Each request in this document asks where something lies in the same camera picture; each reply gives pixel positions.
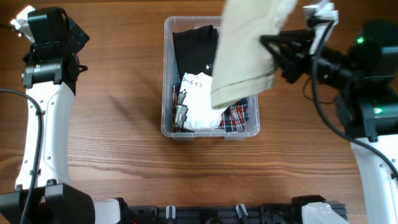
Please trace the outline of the cream cloth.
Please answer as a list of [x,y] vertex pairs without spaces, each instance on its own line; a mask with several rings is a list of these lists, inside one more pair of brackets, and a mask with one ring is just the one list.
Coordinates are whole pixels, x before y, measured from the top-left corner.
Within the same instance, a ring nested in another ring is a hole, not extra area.
[[277,66],[260,37],[279,34],[296,4],[296,0],[225,2],[212,71],[212,108],[225,108],[273,88]]

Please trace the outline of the white printed t-shirt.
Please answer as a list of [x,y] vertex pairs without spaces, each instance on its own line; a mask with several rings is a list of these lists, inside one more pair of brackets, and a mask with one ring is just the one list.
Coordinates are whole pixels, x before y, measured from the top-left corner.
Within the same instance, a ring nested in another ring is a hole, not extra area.
[[213,78],[205,73],[185,73],[178,93],[174,126],[189,131],[217,129],[226,108],[211,107]]

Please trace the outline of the red navy plaid shirt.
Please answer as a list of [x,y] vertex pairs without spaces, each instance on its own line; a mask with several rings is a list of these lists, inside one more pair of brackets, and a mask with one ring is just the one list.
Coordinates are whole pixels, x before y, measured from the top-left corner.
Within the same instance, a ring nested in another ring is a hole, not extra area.
[[[192,131],[179,128],[174,125],[175,114],[177,110],[177,97],[180,90],[179,84],[173,84],[173,113],[172,124],[173,132],[175,133],[192,133]],[[221,115],[221,122],[217,129],[222,129],[226,133],[241,133],[245,130],[245,122],[249,120],[248,114],[248,99],[243,98],[237,103],[229,106]]]

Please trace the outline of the black garment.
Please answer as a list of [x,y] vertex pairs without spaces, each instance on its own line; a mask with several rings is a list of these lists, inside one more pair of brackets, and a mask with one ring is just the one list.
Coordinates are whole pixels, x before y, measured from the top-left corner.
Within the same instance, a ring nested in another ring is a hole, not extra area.
[[180,79],[186,73],[212,76],[218,45],[218,31],[213,25],[174,32],[175,59]]

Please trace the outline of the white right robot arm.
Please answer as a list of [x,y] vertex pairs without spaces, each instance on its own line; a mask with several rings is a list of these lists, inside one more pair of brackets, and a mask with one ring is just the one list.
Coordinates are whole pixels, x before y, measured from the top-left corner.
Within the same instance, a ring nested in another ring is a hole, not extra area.
[[296,82],[312,78],[313,101],[321,119],[332,128],[322,109],[318,86],[338,91],[336,113],[341,128],[335,133],[351,144],[358,163],[369,223],[397,222],[397,94],[391,88],[397,73],[397,24],[367,21],[347,54],[325,46],[332,23],[320,37],[313,29],[262,35],[261,44]]

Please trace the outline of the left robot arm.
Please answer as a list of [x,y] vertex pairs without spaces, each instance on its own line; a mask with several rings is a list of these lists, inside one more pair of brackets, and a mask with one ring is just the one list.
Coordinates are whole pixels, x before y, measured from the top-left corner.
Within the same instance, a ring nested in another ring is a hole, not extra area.
[[1,195],[1,215],[10,223],[122,223],[121,199],[93,201],[72,186],[68,170],[76,83],[87,69],[77,54],[88,35],[59,7],[30,11],[12,24],[31,42],[22,72],[29,112],[21,170],[15,190]]

